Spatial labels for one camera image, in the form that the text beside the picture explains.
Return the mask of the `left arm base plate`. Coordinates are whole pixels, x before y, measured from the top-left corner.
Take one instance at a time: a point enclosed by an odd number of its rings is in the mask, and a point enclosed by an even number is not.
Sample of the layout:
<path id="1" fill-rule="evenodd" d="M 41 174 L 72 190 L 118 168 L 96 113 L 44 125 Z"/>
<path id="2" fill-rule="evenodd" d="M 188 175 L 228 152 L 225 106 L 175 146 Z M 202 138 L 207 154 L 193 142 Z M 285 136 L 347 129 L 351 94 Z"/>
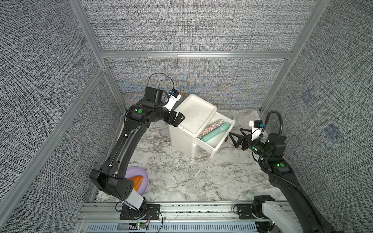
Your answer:
<path id="1" fill-rule="evenodd" d="M 120 220 L 159 220 L 160 216 L 159 204 L 146 204 L 140 210 L 129 207 L 125 204 L 122 205 L 120 211 Z"/>

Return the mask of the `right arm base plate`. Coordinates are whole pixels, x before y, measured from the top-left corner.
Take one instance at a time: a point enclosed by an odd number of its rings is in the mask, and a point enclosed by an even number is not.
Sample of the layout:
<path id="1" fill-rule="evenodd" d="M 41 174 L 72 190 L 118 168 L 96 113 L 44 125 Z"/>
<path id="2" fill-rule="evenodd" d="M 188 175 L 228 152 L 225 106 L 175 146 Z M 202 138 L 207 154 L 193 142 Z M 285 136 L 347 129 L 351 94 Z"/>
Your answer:
<path id="1" fill-rule="evenodd" d="M 240 220 L 255 219 L 251 204 L 237 204 L 235 206 L 235 212 L 237 212 Z"/>

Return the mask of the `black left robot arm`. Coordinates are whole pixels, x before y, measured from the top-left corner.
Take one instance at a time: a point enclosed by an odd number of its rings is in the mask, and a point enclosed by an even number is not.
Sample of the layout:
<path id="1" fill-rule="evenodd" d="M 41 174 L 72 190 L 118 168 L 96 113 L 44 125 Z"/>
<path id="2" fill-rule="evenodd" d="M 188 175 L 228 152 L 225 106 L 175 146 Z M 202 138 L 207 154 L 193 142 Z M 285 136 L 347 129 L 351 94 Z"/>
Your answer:
<path id="1" fill-rule="evenodd" d="M 132 155 L 153 122 L 160 120 L 177 127 L 185 119 L 173 110 L 181 99 L 179 91 L 169 92 L 147 87 L 144 97 L 125 114 L 124 128 L 112 152 L 98 170 L 92 170 L 90 180 L 102 192 L 116 197 L 131 208 L 140 209 L 145 199 L 135 190 L 134 181 L 125 177 Z"/>

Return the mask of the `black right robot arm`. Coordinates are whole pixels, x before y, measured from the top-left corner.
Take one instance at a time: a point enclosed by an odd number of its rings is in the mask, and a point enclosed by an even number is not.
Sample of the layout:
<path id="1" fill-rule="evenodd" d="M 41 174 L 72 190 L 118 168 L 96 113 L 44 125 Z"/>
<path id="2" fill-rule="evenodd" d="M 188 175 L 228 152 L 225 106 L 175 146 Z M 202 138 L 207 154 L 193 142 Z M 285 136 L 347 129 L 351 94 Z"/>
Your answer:
<path id="1" fill-rule="evenodd" d="M 269 176 L 270 184 L 284 194 L 297 220 L 284 212 L 270 195 L 254 197 L 252 215 L 256 218 L 269 218 L 284 233 L 336 232 L 304 193 L 293 169 L 284 159 L 286 136 L 282 135 L 282 130 L 269 134 L 266 142 L 261 142 L 260 138 L 252 140 L 256 129 L 241 128 L 240 131 L 240 134 L 229 133 L 235 148 L 250 149 L 253 154 L 259 156 L 257 161 L 261 170 Z"/>

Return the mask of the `mint green microphone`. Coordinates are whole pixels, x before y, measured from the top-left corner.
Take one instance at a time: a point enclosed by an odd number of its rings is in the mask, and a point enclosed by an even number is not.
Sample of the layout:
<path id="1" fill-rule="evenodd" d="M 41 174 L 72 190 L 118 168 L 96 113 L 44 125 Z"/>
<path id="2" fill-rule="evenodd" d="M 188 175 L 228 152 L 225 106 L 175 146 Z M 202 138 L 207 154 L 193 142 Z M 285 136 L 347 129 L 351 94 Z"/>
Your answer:
<path id="1" fill-rule="evenodd" d="M 201 138 L 201 141 L 203 142 L 207 142 L 213 138 L 215 138 L 216 136 L 218 136 L 219 134 L 221 134 L 222 132 L 225 132 L 227 131 L 229 128 L 230 128 L 231 124 L 226 122 L 226 123 L 223 123 L 221 126 L 219 126 L 218 128 L 214 129 L 213 131 L 211 131 L 210 133 L 208 133 L 207 135 L 203 136 Z"/>

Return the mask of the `white top drawer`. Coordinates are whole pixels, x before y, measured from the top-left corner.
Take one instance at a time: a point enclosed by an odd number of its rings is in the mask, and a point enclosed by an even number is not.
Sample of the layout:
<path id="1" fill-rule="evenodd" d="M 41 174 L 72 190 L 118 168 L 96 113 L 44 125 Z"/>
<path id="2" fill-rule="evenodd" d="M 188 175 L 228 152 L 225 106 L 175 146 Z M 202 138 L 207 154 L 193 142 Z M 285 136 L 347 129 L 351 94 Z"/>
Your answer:
<path id="1" fill-rule="evenodd" d="M 225 139 L 228 137 L 230 131 L 233 129 L 233 126 L 235 125 L 236 121 L 234 119 L 230 119 L 218 112 L 216 112 L 211 120 L 208 122 L 208 126 L 211 125 L 212 123 L 216 122 L 217 120 L 222 119 L 225 123 L 229 123 L 230 127 L 227 128 L 226 131 L 223 131 L 222 133 L 219 133 L 216 135 L 214 138 L 210 139 L 207 142 L 203 142 L 200 139 L 195 139 L 195 144 L 199 146 L 201 149 L 207 151 L 210 153 L 210 157 L 214 157 Z"/>

